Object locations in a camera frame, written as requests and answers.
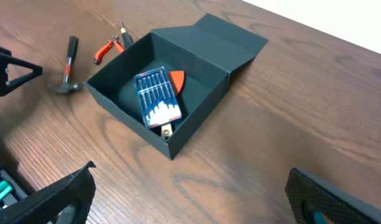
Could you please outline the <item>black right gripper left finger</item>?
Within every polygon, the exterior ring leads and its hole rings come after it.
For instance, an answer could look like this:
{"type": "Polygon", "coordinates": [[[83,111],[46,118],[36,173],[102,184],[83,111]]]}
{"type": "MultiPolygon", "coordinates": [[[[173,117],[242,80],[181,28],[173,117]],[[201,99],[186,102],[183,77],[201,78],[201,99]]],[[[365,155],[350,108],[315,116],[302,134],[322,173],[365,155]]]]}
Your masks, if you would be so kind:
{"type": "Polygon", "coordinates": [[[81,169],[0,210],[3,223],[85,223],[96,185],[88,161],[81,169]]]}

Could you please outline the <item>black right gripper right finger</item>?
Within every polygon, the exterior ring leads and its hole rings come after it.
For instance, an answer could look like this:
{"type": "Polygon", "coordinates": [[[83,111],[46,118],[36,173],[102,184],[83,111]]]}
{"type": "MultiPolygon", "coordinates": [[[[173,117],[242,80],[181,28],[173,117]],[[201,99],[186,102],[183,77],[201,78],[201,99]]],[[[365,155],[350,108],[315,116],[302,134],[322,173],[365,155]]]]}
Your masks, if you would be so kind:
{"type": "Polygon", "coordinates": [[[381,223],[381,209],[306,170],[290,170],[285,192],[297,223],[381,223]]]}

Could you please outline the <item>clear precision screwdriver set case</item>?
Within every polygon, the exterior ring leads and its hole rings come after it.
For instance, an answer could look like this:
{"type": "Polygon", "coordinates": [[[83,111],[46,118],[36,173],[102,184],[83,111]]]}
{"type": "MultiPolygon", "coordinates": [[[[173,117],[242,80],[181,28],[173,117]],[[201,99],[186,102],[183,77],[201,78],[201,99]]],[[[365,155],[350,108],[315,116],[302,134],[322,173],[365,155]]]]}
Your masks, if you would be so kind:
{"type": "Polygon", "coordinates": [[[162,126],[182,117],[168,71],[158,67],[134,76],[141,116],[147,128],[162,126]]]}

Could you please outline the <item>orange scraper with wooden handle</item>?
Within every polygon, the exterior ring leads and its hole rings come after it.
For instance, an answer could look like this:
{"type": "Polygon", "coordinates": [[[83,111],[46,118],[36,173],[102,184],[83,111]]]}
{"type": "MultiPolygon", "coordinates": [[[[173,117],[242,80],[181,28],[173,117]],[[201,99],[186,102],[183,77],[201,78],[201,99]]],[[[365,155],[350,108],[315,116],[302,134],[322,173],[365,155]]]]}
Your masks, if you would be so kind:
{"type": "MultiPolygon", "coordinates": [[[[184,86],[185,74],[184,71],[171,71],[168,72],[168,77],[170,79],[171,85],[173,87],[174,93],[177,96],[184,86]]],[[[172,135],[172,124],[167,123],[161,126],[161,137],[165,140],[170,138],[172,135]]]]}

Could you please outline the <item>black cardboard box with lid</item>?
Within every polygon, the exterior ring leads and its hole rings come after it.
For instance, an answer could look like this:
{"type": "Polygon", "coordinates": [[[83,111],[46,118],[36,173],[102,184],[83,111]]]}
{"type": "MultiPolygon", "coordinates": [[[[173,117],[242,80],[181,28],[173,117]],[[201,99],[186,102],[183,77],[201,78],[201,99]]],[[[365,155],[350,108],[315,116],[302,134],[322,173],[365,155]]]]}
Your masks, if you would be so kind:
{"type": "Polygon", "coordinates": [[[225,96],[230,79],[252,61],[267,39],[206,14],[191,26],[153,29],[96,72],[85,86],[96,102],[169,159],[185,146],[225,96]],[[182,118],[161,137],[142,120],[134,76],[164,67],[184,71],[178,101],[182,118]]]}

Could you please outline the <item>black mounting rail green clips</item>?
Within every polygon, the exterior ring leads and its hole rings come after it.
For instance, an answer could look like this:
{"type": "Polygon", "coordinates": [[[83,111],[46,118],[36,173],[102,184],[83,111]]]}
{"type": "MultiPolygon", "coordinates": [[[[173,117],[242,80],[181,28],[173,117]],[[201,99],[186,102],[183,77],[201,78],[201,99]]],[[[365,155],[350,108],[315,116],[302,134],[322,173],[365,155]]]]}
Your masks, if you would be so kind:
{"type": "Polygon", "coordinates": [[[0,210],[27,197],[27,193],[0,163],[0,210]]]}

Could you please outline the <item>orange black handled pliers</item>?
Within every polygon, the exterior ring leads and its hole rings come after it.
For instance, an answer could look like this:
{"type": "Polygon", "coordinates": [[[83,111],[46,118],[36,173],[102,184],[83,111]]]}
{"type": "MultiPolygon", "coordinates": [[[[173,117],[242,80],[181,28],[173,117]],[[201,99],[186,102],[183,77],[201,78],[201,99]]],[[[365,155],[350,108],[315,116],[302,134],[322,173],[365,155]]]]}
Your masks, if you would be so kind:
{"type": "Polygon", "coordinates": [[[93,63],[95,65],[101,64],[101,61],[105,54],[109,52],[112,48],[115,48],[119,53],[122,53],[125,51],[125,48],[120,44],[119,37],[117,35],[112,35],[111,39],[108,41],[107,44],[105,44],[102,48],[100,48],[93,59],[93,63]]]}

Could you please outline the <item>black yellow handled screwdriver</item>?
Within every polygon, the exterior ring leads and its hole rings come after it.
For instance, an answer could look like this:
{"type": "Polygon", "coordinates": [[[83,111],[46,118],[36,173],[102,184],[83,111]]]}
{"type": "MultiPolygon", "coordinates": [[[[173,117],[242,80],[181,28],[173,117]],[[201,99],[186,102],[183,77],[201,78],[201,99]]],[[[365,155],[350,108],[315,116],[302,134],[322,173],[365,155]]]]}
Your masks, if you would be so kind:
{"type": "Polygon", "coordinates": [[[131,47],[133,45],[133,38],[129,35],[129,33],[126,30],[126,27],[122,21],[119,21],[120,24],[120,32],[123,39],[124,47],[127,49],[128,47],[131,47]]]}

